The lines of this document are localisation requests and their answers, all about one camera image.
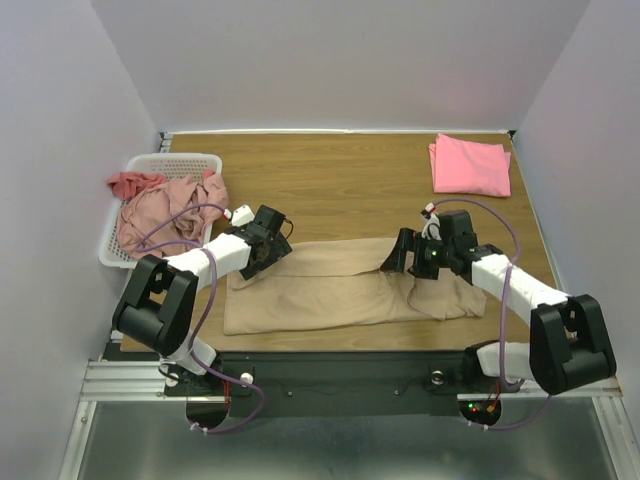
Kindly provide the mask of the beige t shirt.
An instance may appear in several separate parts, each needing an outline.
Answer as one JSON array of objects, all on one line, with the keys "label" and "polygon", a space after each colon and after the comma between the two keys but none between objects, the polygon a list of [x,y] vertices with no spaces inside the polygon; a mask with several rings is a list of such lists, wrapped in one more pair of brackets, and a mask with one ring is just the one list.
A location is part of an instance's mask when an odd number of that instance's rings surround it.
[{"label": "beige t shirt", "polygon": [[481,317],[486,296],[447,269],[387,273],[392,238],[304,242],[249,280],[227,275],[227,335]]}]

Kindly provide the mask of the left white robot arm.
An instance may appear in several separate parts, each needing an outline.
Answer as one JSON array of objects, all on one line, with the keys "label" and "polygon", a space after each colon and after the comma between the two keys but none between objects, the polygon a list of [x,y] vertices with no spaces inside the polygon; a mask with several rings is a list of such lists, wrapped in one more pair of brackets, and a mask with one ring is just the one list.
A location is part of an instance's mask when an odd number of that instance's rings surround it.
[{"label": "left white robot arm", "polygon": [[112,317],[116,331],[188,371],[188,382],[202,394],[221,386],[223,371],[213,363],[215,349],[191,328],[197,294],[208,287],[214,300],[219,279],[238,273],[249,280],[292,252],[282,232],[291,221],[283,213],[265,205],[253,212],[244,205],[223,216],[228,229],[203,245],[184,240],[185,253],[160,258],[153,247],[136,246],[143,257]]}]

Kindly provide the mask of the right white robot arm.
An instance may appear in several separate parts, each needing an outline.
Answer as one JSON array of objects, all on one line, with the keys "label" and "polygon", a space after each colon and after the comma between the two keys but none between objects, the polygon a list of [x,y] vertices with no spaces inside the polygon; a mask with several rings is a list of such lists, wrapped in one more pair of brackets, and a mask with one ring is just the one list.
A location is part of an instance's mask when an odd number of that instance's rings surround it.
[{"label": "right white robot arm", "polygon": [[526,343],[505,338],[471,346],[460,366],[463,384],[482,390],[495,378],[531,380],[558,395],[613,377],[617,363],[604,315],[590,295],[571,296],[516,267],[497,247],[480,244],[465,210],[423,210],[421,231],[402,228],[380,269],[436,280],[445,271],[493,295],[504,313],[529,327]]}]

